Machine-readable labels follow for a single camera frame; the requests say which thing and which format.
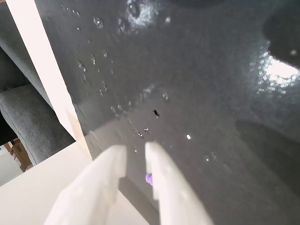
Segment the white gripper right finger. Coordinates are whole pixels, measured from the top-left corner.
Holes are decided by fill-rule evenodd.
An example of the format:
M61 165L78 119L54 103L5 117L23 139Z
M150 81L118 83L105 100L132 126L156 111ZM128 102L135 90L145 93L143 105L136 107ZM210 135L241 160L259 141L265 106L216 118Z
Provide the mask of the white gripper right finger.
M145 144L146 171L152 174L153 199L162 225L212 225L213 221L184 175L157 142Z

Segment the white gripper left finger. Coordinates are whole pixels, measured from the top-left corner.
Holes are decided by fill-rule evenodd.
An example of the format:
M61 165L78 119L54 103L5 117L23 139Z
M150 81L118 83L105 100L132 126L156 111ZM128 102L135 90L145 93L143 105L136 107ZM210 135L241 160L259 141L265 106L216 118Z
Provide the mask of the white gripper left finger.
M106 225L116 203L120 178L126 175L127 148L104 150L58 195L44 224Z

